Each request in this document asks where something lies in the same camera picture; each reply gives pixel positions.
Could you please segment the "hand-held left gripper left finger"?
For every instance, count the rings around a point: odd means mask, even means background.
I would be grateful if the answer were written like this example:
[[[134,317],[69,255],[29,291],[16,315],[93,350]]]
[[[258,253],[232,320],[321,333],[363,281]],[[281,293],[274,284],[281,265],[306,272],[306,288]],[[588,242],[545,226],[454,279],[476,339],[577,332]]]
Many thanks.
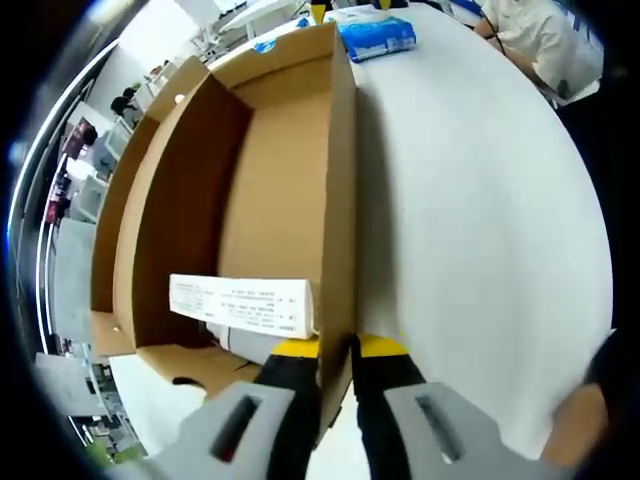
[[[319,341],[285,340],[149,461],[153,479],[303,479],[320,431]]]

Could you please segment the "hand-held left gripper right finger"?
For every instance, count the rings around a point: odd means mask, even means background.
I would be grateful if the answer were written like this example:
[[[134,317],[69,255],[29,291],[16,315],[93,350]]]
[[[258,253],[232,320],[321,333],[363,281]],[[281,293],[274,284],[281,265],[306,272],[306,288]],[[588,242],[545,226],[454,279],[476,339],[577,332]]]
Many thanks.
[[[390,338],[350,339],[357,423],[374,479],[550,479],[551,466],[507,447],[497,423],[428,382]]]

